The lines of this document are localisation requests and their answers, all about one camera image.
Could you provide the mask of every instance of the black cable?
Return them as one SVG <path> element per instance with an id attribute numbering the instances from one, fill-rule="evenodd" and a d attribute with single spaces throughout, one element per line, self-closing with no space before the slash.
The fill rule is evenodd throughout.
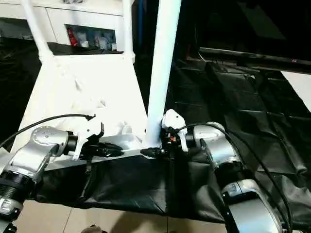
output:
<path id="1" fill-rule="evenodd" d="M 44 122 L 47 122 L 47 121 L 50 121 L 50 120 L 55 120 L 55 119 L 59 119 L 59 118 L 64 118 L 64 117 L 84 117 L 86 118 L 87 120 L 91 120 L 93 118 L 93 116 L 89 116 L 89 115 L 84 115 L 84 114 L 65 114 L 65 115 L 59 115 L 59 116 L 52 116 L 52 117 L 49 117 L 49 118 L 46 118 L 46 119 L 43 119 L 43 120 L 40 120 L 34 124 L 31 124 L 19 131 L 17 131 L 16 133 L 12 134 L 11 136 L 9 136 L 7 139 L 5 139 L 4 141 L 1 142 L 0 144 L 0 148 L 3 147 L 8 141 L 10 141 L 11 139 L 13 139 L 14 137 L 16 137 L 17 135 L 19 135 L 20 133 L 36 126 L 36 125 L 39 125 L 39 124 L 42 124 Z"/>
<path id="2" fill-rule="evenodd" d="M 269 179 L 271 180 L 272 184 L 274 185 L 274 187 L 276 188 L 277 192 L 280 194 L 284 204 L 285 204 L 285 207 L 286 207 L 286 210 L 287 210 L 287 216 L 288 216 L 288 220 L 285 218 L 285 215 L 284 213 L 282 213 L 281 211 L 281 208 L 280 206 L 275 202 L 276 206 L 277 206 L 277 209 L 278 211 L 280 212 L 284 222 L 286 223 L 287 225 L 287 230 L 289 233 L 292 233 L 292 229 L 293 229 L 293 215 L 292 215 L 292 212 L 291 212 L 291 209 L 290 209 L 290 206 L 289 206 L 289 203 L 288 203 L 288 200 L 287 198 L 285 197 L 284 193 L 281 191 L 281 189 L 278 187 L 276 181 L 274 180 L 273 176 L 271 175 L 270 171 L 268 170 L 268 168 L 265 166 L 265 164 L 261 161 L 261 159 L 257 156 L 257 154 L 254 152 L 254 150 L 249 146 L 249 144 L 244 140 L 242 139 L 239 135 L 237 135 L 236 133 L 234 132 L 231 132 L 231 131 L 228 131 L 229 133 L 227 133 L 225 130 L 223 130 L 222 128 L 218 127 L 218 126 L 215 126 L 214 124 L 210 124 L 210 123 L 193 123 L 193 124 L 189 124 L 189 125 L 186 125 L 186 126 L 183 126 L 179 129 L 176 129 L 175 132 L 179 132 L 183 129 L 186 129 L 186 128 L 189 128 L 189 127 L 194 127 L 194 126 L 197 126 L 197 125 L 206 125 L 206 126 L 210 126 L 210 127 L 213 127 L 217 130 L 219 130 L 220 132 L 222 132 L 232 143 L 232 145 L 234 147 L 236 147 L 236 149 L 238 149 L 238 147 L 236 146 L 236 144 L 234 143 L 234 140 L 233 138 L 231 137 L 231 135 L 229 133 L 231 133 L 232 135 L 234 135 L 237 139 L 239 139 L 241 142 L 243 142 L 247 148 L 249 149 L 249 151 L 253 154 L 253 156 L 255 157 L 255 159 L 257 160 L 257 162 L 261 165 L 262 169 L 264 170 L 264 172 L 266 173 L 266 175 L 269 177 Z M 239 150 L 237 150 L 239 156 L 241 157 L 242 159 L 242 154 Z"/>

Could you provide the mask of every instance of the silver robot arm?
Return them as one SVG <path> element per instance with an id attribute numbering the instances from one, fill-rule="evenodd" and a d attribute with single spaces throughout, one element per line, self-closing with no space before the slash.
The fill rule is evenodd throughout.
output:
<path id="1" fill-rule="evenodd" d="M 14 233 L 24 201 L 40 182 L 52 156 L 75 151 L 77 136 L 53 127 L 39 127 L 0 174 L 0 233 Z"/>
<path id="2" fill-rule="evenodd" d="M 212 124 L 224 129 L 218 123 Z M 195 126 L 193 139 L 197 147 L 206 152 L 213 166 L 228 207 L 227 217 L 233 220 L 237 232 L 281 233 L 277 215 L 225 135 L 210 126 Z"/>
<path id="3" fill-rule="evenodd" d="M 225 130 L 218 123 L 210 122 L 210 124 Z M 193 133 L 183 129 L 178 130 L 172 137 L 170 132 L 185 125 L 184 119 L 172 109 L 166 112 L 162 120 L 162 128 L 171 135 L 168 137 L 169 144 L 178 142 L 183 152 L 187 152 L 188 147 L 196 146 L 206 153 L 226 205 L 225 219 L 228 232 L 281 233 L 282 225 L 278 216 L 253 179 L 254 174 L 244 166 L 225 134 L 212 126 L 198 125 L 193 128 Z M 149 156 L 162 156 L 164 153 L 163 150 L 153 148 L 141 152 Z"/>
<path id="4" fill-rule="evenodd" d="M 0 174 L 0 233 L 16 232 L 12 221 L 18 218 L 24 201 L 41 181 L 51 157 L 64 154 L 77 160 L 84 152 L 105 156 L 104 152 L 110 148 L 98 143 L 103 134 L 104 126 L 96 117 L 81 126 L 76 135 L 49 126 L 35 129 L 29 142 L 15 153 Z M 120 147 L 111 149 L 121 154 Z"/>

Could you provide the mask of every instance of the white metal bar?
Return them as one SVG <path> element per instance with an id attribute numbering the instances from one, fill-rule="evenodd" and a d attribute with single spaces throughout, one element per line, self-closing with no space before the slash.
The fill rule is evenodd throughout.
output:
<path id="1" fill-rule="evenodd" d="M 124 20 L 124 53 L 133 56 L 132 38 L 132 3 L 131 0 L 123 0 L 123 20 Z"/>
<path id="2" fill-rule="evenodd" d="M 40 61 L 43 62 L 45 57 L 53 56 L 53 53 L 49 49 L 48 43 L 45 40 L 42 31 L 39 28 L 38 22 L 35 18 L 34 10 L 31 5 L 31 0 L 22 0 L 22 5 L 26 14 L 27 22 L 30 27 L 30 30 L 33 34 L 35 43 L 39 50 Z"/>
<path id="3" fill-rule="evenodd" d="M 145 146 L 160 147 L 159 134 L 170 78 L 181 0 L 160 0 L 151 74 Z"/>

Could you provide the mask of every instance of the white vertical pole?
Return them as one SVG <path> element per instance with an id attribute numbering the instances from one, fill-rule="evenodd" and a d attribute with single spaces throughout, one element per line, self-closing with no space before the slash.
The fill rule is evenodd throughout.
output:
<path id="1" fill-rule="evenodd" d="M 30 30 L 33 34 L 35 43 L 38 47 L 39 50 L 39 58 L 40 61 L 43 62 L 43 60 L 46 57 L 51 57 L 53 56 L 53 53 L 49 49 L 48 43 L 46 42 L 42 31 L 40 30 L 38 26 L 38 22 L 35 18 L 35 14 L 31 5 L 31 0 L 22 0 L 22 5 L 26 14 L 27 22 L 30 27 Z"/>
<path id="2" fill-rule="evenodd" d="M 160 0 L 151 74 L 145 146 L 160 147 L 159 138 L 170 78 L 181 0 Z"/>
<path id="3" fill-rule="evenodd" d="M 133 56 L 132 38 L 132 4 L 131 0 L 123 0 L 123 20 L 124 20 L 124 53 Z"/>

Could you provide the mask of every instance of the tiled floor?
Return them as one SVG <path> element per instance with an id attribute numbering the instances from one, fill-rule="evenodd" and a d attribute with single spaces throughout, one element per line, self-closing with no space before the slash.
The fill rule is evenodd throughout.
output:
<path id="1" fill-rule="evenodd" d="M 18 233 L 80 233 L 96 224 L 108 233 L 225 233 L 221 224 L 166 218 L 105 209 L 74 209 L 62 205 L 25 202 L 15 222 Z"/>

